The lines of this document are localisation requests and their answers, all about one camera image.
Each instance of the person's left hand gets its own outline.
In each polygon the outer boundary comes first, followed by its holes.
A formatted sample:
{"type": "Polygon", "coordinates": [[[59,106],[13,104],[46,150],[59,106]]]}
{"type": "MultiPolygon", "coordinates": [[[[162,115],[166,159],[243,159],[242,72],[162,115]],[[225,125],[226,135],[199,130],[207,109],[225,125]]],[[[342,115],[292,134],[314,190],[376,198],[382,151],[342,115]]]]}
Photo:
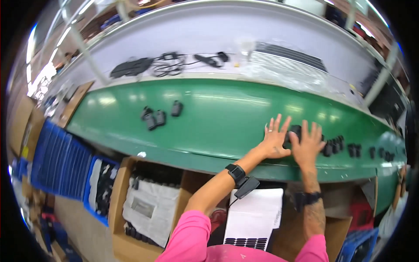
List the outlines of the person's left hand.
{"type": "Polygon", "coordinates": [[[280,122],[281,114],[278,114],[275,121],[271,118],[269,127],[265,126],[265,138],[257,146],[257,148],[263,151],[266,158],[282,158],[284,156],[291,155],[290,149],[284,149],[282,147],[285,140],[285,134],[287,133],[291,122],[291,117],[287,117],[285,123],[281,127],[281,130],[279,130],[280,122]]]}

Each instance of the black wrist strap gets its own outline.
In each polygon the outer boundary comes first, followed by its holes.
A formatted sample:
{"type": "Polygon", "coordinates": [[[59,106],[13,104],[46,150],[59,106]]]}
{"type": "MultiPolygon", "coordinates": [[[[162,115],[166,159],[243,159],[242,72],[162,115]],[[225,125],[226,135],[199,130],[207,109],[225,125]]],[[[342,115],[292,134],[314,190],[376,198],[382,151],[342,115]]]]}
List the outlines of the black wrist strap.
{"type": "Polygon", "coordinates": [[[228,173],[234,179],[236,186],[240,187],[246,181],[246,172],[239,165],[229,164],[225,167],[228,170],[228,173]]]}

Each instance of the hand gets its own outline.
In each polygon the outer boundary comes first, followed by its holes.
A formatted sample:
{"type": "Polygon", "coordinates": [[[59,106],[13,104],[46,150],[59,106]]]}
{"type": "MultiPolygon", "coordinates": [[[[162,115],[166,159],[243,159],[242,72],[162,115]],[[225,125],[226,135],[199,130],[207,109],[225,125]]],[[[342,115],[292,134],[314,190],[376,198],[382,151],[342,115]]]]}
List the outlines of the hand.
{"type": "Polygon", "coordinates": [[[257,146],[258,149],[262,150],[265,158],[282,158],[284,156],[291,155],[291,150],[284,149],[285,134],[287,133],[288,127],[291,122],[291,117],[287,117],[280,131],[279,123],[281,122],[281,114],[278,114],[277,119],[274,121],[271,118],[269,128],[265,126],[265,138],[257,146]]]}
{"type": "Polygon", "coordinates": [[[321,141],[321,126],[315,122],[311,125],[311,134],[308,133],[308,123],[303,120],[301,128],[301,142],[294,132],[289,132],[292,145],[292,154],[301,169],[313,168],[316,165],[316,157],[323,149],[326,142],[321,141]]]}

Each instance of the ceiling light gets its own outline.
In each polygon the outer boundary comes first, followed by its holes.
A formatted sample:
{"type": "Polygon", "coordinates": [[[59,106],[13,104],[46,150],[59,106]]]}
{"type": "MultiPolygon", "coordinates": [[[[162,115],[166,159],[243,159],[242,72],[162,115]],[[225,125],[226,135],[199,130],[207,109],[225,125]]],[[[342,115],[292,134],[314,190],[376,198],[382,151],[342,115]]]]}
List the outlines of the ceiling light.
{"type": "Polygon", "coordinates": [[[82,13],[84,13],[84,12],[87,10],[87,8],[89,8],[89,6],[91,6],[94,2],[95,2],[95,0],[91,0],[90,2],[88,2],[88,3],[87,3],[84,7],[83,7],[83,9],[82,9],[82,10],[80,10],[79,15],[81,15],[82,13]]]}
{"type": "Polygon", "coordinates": [[[52,62],[52,59],[54,58],[54,56],[55,56],[55,54],[57,53],[57,51],[58,51],[58,48],[56,48],[56,49],[52,52],[51,58],[49,59],[48,63],[51,63],[51,62],[52,62]]]}
{"type": "Polygon", "coordinates": [[[380,15],[378,10],[368,0],[365,0],[365,1],[367,1],[367,4],[374,10],[374,12],[380,17],[380,19],[383,21],[383,23],[388,27],[388,24],[386,23],[384,18],[380,15]]]}
{"type": "Polygon", "coordinates": [[[61,45],[62,41],[64,40],[64,38],[67,36],[68,32],[70,32],[71,26],[69,28],[67,28],[64,32],[64,34],[62,35],[62,37],[59,39],[57,46],[61,45]]]}
{"type": "Polygon", "coordinates": [[[32,52],[34,51],[34,47],[35,47],[35,42],[34,42],[35,28],[36,28],[36,25],[32,28],[31,34],[29,35],[29,39],[28,39],[28,49],[26,51],[26,63],[27,64],[32,59],[32,52]]]}
{"type": "Polygon", "coordinates": [[[31,64],[29,64],[26,68],[26,79],[28,80],[28,83],[31,81],[31,73],[31,64]]]}

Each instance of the person's right hand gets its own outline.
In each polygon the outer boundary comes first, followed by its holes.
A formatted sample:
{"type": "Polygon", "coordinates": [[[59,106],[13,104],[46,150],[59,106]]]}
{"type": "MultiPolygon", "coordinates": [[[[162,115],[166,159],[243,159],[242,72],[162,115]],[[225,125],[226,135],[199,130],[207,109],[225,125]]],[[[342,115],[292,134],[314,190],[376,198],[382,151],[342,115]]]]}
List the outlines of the person's right hand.
{"type": "Polygon", "coordinates": [[[326,144],[326,142],[321,141],[321,127],[313,122],[310,134],[308,132],[308,123],[306,120],[303,120],[301,141],[299,141],[297,134],[294,132],[290,132],[289,136],[292,145],[291,152],[300,169],[315,167],[316,157],[326,144]]]}

